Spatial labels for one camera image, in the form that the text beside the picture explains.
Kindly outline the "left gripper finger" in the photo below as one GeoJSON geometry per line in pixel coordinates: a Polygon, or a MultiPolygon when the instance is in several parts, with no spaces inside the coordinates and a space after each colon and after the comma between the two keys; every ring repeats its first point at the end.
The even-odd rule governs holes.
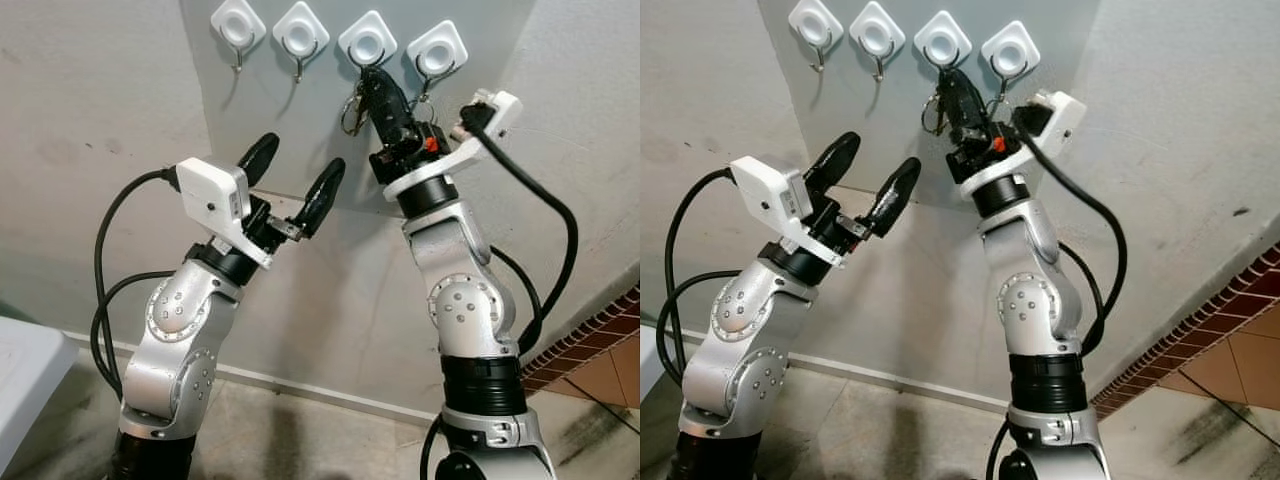
{"type": "Polygon", "coordinates": [[[838,184],[852,165],[860,145],[860,134],[852,131],[842,133],[829,143],[804,174],[806,191],[824,195],[838,184]]]}
{"type": "Polygon", "coordinates": [[[346,175],[346,160],[334,157],[317,175],[300,209],[300,236],[311,238],[332,211],[346,175]]]}
{"type": "Polygon", "coordinates": [[[867,214],[867,229],[872,236],[883,238],[908,206],[911,193],[922,173],[918,157],[908,157],[886,179],[867,214]]]}
{"type": "Polygon", "coordinates": [[[279,148],[280,138],[275,132],[262,134],[237,163],[244,177],[244,189],[255,187],[268,173],[279,148]]]}

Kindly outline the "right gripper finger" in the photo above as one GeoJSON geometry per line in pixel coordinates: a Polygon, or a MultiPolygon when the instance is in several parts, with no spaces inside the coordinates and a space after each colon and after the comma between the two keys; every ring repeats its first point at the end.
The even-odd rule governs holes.
{"type": "Polygon", "coordinates": [[[397,91],[390,74],[380,67],[365,67],[360,77],[361,109],[374,124],[381,142],[388,142],[394,125],[393,93],[397,91]]]}
{"type": "Polygon", "coordinates": [[[378,134],[411,137],[416,134],[412,109],[389,73],[378,69],[378,134]]]}
{"type": "Polygon", "coordinates": [[[951,127],[951,140],[974,140],[974,93],[969,77],[957,68],[940,72],[940,108],[951,127]]]}
{"type": "Polygon", "coordinates": [[[986,102],[968,74],[954,70],[954,125],[963,131],[991,132],[986,102]]]}

